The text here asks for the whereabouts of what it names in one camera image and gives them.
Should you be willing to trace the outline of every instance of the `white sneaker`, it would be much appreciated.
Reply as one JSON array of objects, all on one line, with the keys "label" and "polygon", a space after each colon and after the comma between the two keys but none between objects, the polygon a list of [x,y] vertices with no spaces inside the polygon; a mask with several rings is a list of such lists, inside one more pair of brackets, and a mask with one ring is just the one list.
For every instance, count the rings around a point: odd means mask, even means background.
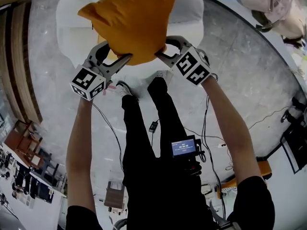
[{"label": "white sneaker", "polygon": [[157,71],[157,75],[156,78],[163,78],[167,84],[167,86],[169,85],[169,83],[171,82],[173,77],[173,73],[171,73],[168,70],[163,70],[163,71]]},{"label": "white sneaker", "polygon": [[124,97],[125,95],[132,95],[130,87],[124,81],[118,81],[116,84],[116,89],[118,89],[121,97]]}]

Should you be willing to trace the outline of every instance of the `concrete floor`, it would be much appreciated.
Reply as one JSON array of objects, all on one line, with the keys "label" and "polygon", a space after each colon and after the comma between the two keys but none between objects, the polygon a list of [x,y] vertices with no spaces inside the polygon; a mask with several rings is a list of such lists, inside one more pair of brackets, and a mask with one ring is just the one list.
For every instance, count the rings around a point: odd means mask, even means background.
[{"label": "concrete floor", "polygon": [[[59,0],[33,0],[29,27],[29,59],[34,91],[43,116],[42,146],[53,154],[65,170],[65,157],[79,97],[69,86],[74,67],[58,48],[56,37],[56,6]],[[273,111],[291,104],[291,98],[300,91],[294,76],[280,57],[243,21],[233,14],[204,0],[204,49],[219,83],[234,106],[251,127]],[[139,94],[145,125],[149,128],[158,119],[154,104],[146,91],[145,80],[125,77]],[[205,111],[206,94],[202,88],[193,88],[172,78],[169,93],[173,97],[182,123],[200,134]],[[115,128],[122,150],[125,148],[126,128],[120,97],[107,91],[95,98],[95,104],[104,112]],[[287,123],[280,123],[283,112],[256,124],[251,130],[257,156],[269,153],[278,143]],[[92,183],[94,194],[103,197],[109,179],[121,180],[117,142],[100,114],[93,110],[92,117],[93,162]],[[153,149],[159,156],[160,128],[154,135]],[[221,136],[212,107],[207,116],[207,135]],[[221,180],[233,174],[226,171],[230,159],[227,150],[217,148],[222,141],[207,138],[212,147],[213,161]],[[142,149],[136,146],[136,152]],[[210,162],[202,165],[203,182],[215,182]]]}]

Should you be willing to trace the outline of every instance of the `pillow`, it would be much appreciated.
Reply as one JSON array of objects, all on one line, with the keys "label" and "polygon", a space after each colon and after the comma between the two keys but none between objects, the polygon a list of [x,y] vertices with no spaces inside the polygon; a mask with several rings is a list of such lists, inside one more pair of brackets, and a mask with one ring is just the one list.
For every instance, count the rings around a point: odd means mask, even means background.
[{"label": "pillow", "polygon": [[131,53],[128,65],[154,60],[165,48],[168,17],[175,0],[100,0],[79,15],[92,21],[95,30],[118,56]]}]

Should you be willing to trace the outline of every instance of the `cable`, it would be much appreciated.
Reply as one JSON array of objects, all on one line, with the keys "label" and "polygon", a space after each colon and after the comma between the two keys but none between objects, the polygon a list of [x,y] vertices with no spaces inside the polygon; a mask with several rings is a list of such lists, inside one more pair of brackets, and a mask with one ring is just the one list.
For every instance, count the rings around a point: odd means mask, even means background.
[{"label": "cable", "polygon": [[248,130],[250,130],[251,128],[253,128],[256,124],[261,123],[262,121],[264,121],[267,117],[271,117],[271,116],[273,116],[274,113],[281,112],[281,111],[282,111],[283,109],[285,109],[285,108],[293,108],[293,107],[292,107],[292,106],[285,106],[284,108],[282,108],[282,109],[280,109],[280,110],[278,110],[278,111],[272,112],[272,114],[267,115],[267,116],[265,116],[262,120],[260,120],[260,121],[258,121],[258,122],[256,122],[256,123],[254,123]]},{"label": "cable", "polygon": [[229,156],[230,158],[230,162],[229,162],[229,165],[225,168],[226,171],[230,171],[234,168],[234,163],[232,162],[232,158],[229,154],[229,149],[227,148],[227,155]]},{"label": "cable", "polygon": [[[201,135],[197,134],[197,133],[194,132],[193,130],[190,130],[190,129],[186,128],[186,127],[184,127],[184,128],[185,128],[186,130],[188,130],[188,131],[194,133],[195,135],[197,135],[197,136],[199,136],[199,137],[202,137]],[[224,141],[222,138],[220,138],[220,137],[218,137],[218,136],[206,136],[206,137],[209,137],[209,138],[218,138],[218,139]]]},{"label": "cable", "polygon": [[121,146],[118,140],[118,137],[116,135],[116,132],[113,128],[113,126],[111,125],[110,121],[107,119],[107,117],[104,115],[104,113],[94,104],[92,103],[92,105],[98,110],[98,112],[100,113],[100,115],[103,117],[103,119],[105,120],[106,124],[110,127],[110,129],[112,130],[112,132],[114,133],[114,136],[116,138],[116,141],[118,143],[118,147],[119,147],[119,163],[120,163],[120,167],[121,170],[124,172],[124,167],[123,167],[123,161],[122,161],[122,152],[121,152]]},{"label": "cable", "polygon": [[213,163],[213,158],[212,158],[212,154],[211,154],[211,151],[210,151],[210,148],[207,144],[207,141],[206,141],[206,118],[207,118],[207,113],[208,113],[208,109],[209,109],[209,102],[210,102],[210,99],[209,99],[209,96],[207,95],[207,98],[206,98],[206,111],[205,111],[205,116],[204,116],[204,119],[203,119],[203,126],[202,126],[202,136],[201,136],[201,142],[202,144],[205,146],[205,148],[208,150],[208,153],[209,153],[209,156],[210,156],[210,160],[211,160],[211,165],[212,165],[212,170],[213,170],[213,173],[218,181],[218,184],[219,184],[219,188],[220,188],[220,196],[221,196],[221,201],[222,201],[222,208],[223,208],[223,218],[226,219],[226,209],[225,209],[225,202],[224,202],[224,199],[223,199],[223,193],[222,193],[222,184],[221,184],[221,181],[220,181],[220,178],[218,177],[215,169],[214,169],[214,163]]},{"label": "cable", "polygon": [[218,82],[219,77],[215,73],[212,73],[211,75],[213,75],[215,77],[215,80]]},{"label": "cable", "polygon": [[153,137],[152,137],[152,148],[153,148],[153,142],[154,142],[154,140],[153,140],[153,139],[154,139],[154,134],[153,134]]}]

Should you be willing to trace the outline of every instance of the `camera screen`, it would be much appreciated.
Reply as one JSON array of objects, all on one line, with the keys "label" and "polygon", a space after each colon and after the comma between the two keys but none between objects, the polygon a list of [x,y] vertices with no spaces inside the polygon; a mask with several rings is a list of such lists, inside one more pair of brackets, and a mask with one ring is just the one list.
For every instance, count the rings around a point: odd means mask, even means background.
[{"label": "camera screen", "polygon": [[193,139],[172,142],[173,155],[183,155],[190,152],[195,152],[195,142]]}]

